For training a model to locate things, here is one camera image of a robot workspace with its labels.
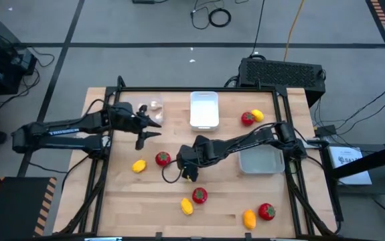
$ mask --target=yellow lemon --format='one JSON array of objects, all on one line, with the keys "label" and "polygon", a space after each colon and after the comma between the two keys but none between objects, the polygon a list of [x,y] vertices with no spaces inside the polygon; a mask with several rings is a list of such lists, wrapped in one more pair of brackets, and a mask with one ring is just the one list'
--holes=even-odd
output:
[{"label": "yellow lemon", "polygon": [[145,160],[138,160],[134,162],[133,167],[131,168],[135,173],[139,173],[146,168]]},{"label": "yellow lemon", "polygon": [[180,203],[181,210],[186,215],[191,215],[194,212],[194,207],[189,199],[183,198]]},{"label": "yellow lemon", "polygon": [[252,110],[251,112],[254,116],[256,122],[261,122],[264,120],[264,114],[260,110]]},{"label": "yellow lemon", "polygon": [[249,230],[252,230],[256,227],[256,215],[252,210],[247,210],[243,214],[244,225]]}]

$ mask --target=wooden board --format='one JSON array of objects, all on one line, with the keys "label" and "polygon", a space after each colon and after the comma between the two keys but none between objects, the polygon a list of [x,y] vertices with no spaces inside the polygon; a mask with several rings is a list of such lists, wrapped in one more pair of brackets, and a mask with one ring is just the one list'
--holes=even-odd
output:
[{"label": "wooden board", "polygon": [[[84,110],[96,98],[102,98],[104,88],[90,88]],[[121,101],[131,101],[145,93],[123,92]],[[180,179],[177,183],[165,183],[161,168],[155,163],[159,151],[175,156],[182,144],[192,145],[197,133],[189,126],[189,92],[148,92],[161,95],[164,101],[163,128],[159,137],[146,140],[145,148],[135,150],[136,136],[115,132],[112,153],[106,179],[106,187],[98,229],[99,236],[163,236],[187,237],[244,237],[251,232],[255,238],[294,237],[291,206],[284,173],[274,175],[245,175],[238,165],[237,154],[230,155],[219,164],[200,169],[196,183]],[[289,90],[289,102],[295,127],[305,137],[312,137],[313,126],[302,89]],[[240,124],[240,115],[247,110],[259,109],[265,115],[264,123],[275,122],[275,111],[271,94],[255,92],[219,93],[220,127],[214,133],[205,133],[210,139],[230,139],[248,133],[252,127]],[[317,151],[309,155],[319,160]],[[70,166],[76,164],[84,153],[74,151]],[[131,165],[139,159],[148,165],[140,174],[131,171]],[[54,231],[61,230],[77,212],[84,201],[90,161],[79,166],[68,178],[56,219]],[[305,182],[310,204],[327,226],[335,230],[335,220],[323,171],[310,161],[303,162]],[[179,170],[174,165],[167,168],[166,177],[175,179]],[[209,198],[204,205],[194,205],[194,214],[185,216],[180,209],[183,197],[191,197],[196,187],[204,187]],[[242,224],[242,213],[247,209],[257,210],[264,202],[271,203],[277,210],[271,222],[257,220],[254,230],[247,230]],[[90,209],[88,229],[92,222]],[[305,223],[301,222],[303,233]]]}]

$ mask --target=wooden table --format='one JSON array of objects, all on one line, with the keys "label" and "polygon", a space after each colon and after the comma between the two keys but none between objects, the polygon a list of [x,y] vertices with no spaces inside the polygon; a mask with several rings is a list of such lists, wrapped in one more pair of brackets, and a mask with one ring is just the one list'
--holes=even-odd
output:
[{"label": "wooden table", "polygon": [[[84,111],[96,98],[104,97],[105,88],[89,88]],[[307,138],[313,137],[313,125],[303,89],[288,89],[289,103],[294,126]],[[143,95],[142,92],[122,92],[121,101]],[[257,211],[260,204],[268,202],[275,206],[277,215],[271,222],[257,219],[251,231],[254,238],[295,237],[291,205],[285,174],[245,175],[241,172],[236,153],[212,167],[200,169],[196,183],[180,179],[177,183],[165,183],[161,168],[155,163],[159,151],[175,156],[182,144],[192,145],[197,133],[189,126],[189,92],[161,92],[164,101],[164,123],[159,137],[147,139],[145,148],[135,150],[136,135],[116,131],[106,179],[106,187],[100,215],[99,236],[155,236],[164,237],[231,237],[242,238],[250,232],[242,224],[242,213],[247,209]],[[283,102],[280,99],[284,116]],[[101,105],[95,104],[93,110]],[[252,127],[242,127],[240,115],[246,110],[259,109],[265,115],[265,123],[275,122],[273,99],[270,93],[220,92],[220,127],[214,133],[205,133],[210,139],[230,139],[250,132]],[[308,154],[320,160],[316,150]],[[85,153],[73,151],[70,167]],[[131,165],[139,159],[147,161],[144,172],[131,171]],[[61,230],[74,216],[84,201],[91,161],[72,172],[62,194],[54,231]],[[312,161],[303,161],[303,172],[309,203],[326,223],[335,230],[335,219],[326,186],[325,176]],[[179,170],[172,165],[166,176],[174,179]],[[186,216],[180,209],[183,197],[191,197],[196,187],[204,187],[209,198],[204,205],[194,205],[194,214]],[[298,202],[302,233],[306,234],[302,207]],[[91,208],[87,230],[92,223]]]}]

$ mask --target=white paper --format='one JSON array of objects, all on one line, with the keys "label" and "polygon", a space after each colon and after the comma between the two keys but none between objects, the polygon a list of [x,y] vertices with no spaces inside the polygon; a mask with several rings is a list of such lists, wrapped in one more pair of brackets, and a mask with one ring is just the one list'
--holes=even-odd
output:
[{"label": "white paper", "polygon": [[[349,148],[349,147],[330,147],[329,153],[331,155],[332,165],[334,168],[341,167],[342,165],[351,163],[357,159],[362,158],[360,150]],[[345,184],[350,185],[371,185],[372,181],[368,171],[363,171],[351,175],[349,177],[343,177],[339,179]]]}]

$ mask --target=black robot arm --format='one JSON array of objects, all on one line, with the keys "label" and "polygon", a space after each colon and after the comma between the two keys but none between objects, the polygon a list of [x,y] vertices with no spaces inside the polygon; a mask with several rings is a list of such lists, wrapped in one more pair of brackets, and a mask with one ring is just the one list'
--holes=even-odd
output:
[{"label": "black robot arm", "polygon": [[250,133],[227,141],[209,140],[197,136],[192,147],[182,145],[176,155],[181,176],[191,181],[198,178],[198,168],[209,167],[227,158],[229,154],[257,145],[272,145],[283,151],[285,157],[305,158],[307,152],[295,136],[294,128],[286,123],[268,123]]},{"label": "black robot arm", "polygon": [[102,134],[113,129],[137,134],[136,149],[140,150],[143,148],[145,139],[160,135],[160,133],[143,132],[146,127],[161,127],[145,115],[146,110],[147,106],[143,105],[134,114],[130,103],[118,102],[114,105],[104,104],[102,110],[85,114],[74,120],[29,123],[12,133],[12,149],[17,153],[37,151],[42,148],[79,149],[88,154],[99,153],[104,148],[101,135],[90,135],[83,139],[58,136],[78,132]]}]

